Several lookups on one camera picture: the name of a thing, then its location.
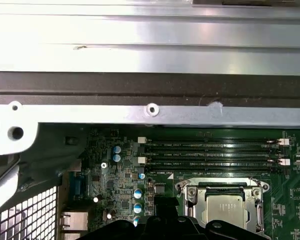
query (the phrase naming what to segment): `chip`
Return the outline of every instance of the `chip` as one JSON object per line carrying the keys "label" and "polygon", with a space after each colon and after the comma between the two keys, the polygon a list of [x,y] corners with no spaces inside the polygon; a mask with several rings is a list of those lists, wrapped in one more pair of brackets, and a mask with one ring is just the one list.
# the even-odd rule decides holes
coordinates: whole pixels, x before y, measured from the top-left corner
{"label": "chip", "polygon": [[154,193],[155,194],[164,194],[165,193],[165,185],[163,185],[163,184],[156,184],[154,186]]}
{"label": "chip", "polygon": [[127,201],[123,201],[123,202],[121,202],[121,207],[123,209],[128,209],[129,208],[129,203]]}
{"label": "chip", "polygon": [[110,188],[113,188],[114,185],[115,185],[115,184],[114,184],[114,181],[107,181],[107,182],[106,182],[106,187],[109,188],[109,189],[110,189]]}
{"label": "chip", "polygon": [[92,182],[99,182],[100,177],[99,176],[92,176]]}

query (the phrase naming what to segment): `ram slot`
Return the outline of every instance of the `ram slot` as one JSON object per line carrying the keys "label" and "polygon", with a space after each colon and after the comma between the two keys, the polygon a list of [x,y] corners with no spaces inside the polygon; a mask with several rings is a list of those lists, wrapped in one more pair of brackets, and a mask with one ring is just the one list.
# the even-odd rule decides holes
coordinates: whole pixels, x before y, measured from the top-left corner
{"label": "ram slot", "polygon": [[281,173],[282,169],[277,166],[258,166],[258,167],[247,167],[247,166],[178,166],[178,165],[147,165],[145,168],[146,172],[155,171],[180,171],[180,172],[261,172],[261,173]]}
{"label": "ram slot", "polygon": [[174,151],[191,151],[191,150],[213,150],[213,149],[228,149],[242,151],[249,149],[250,151],[267,151],[267,150],[278,150],[280,146],[278,144],[267,144],[267,143],[236,143],[234,141],[222,141],[222,142],[150,142],[144,143],[140,146],[144,147],[149,151],[162,151],[162,150],[174,150]]}
{"label": "ram slot", "polygon": [[175,152],[175,151],[157,151],[139,153],[140,157],[147,157],[152,160],[182,160],[206,158],[254,158],[254,159],[277,159],[278,154],[268,154],[265,152]]}

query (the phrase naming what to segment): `dimm slot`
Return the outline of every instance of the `dimm slot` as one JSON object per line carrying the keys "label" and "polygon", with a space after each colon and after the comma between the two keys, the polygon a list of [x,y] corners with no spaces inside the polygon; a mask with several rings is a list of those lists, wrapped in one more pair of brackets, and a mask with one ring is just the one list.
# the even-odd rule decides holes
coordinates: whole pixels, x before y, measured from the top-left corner
{"label": "dimm slot", "polygon": [[195,166],[147,166],[146,172],[151,171],[180,171],[180,172],[270,172],[270,173],[281,173],[282,170],[278,167],[195,167]]}
{"label": "dimm slot", "polygon": [[157,151],[140,153],[140,157],[151,159],[187,159],[187,158],[278,158],[277,154],[267,154],[264,152],[175,152]]}

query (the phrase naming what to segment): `ventilation grille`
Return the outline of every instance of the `ventilation grille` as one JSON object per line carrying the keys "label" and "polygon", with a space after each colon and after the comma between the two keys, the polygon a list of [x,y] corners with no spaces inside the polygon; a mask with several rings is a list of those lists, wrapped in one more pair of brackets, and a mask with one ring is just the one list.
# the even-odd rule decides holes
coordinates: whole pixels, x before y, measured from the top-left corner
{"label": "ventilation grille", "polygon": [[0,240],[54,240],[57,187],[0,214]]}

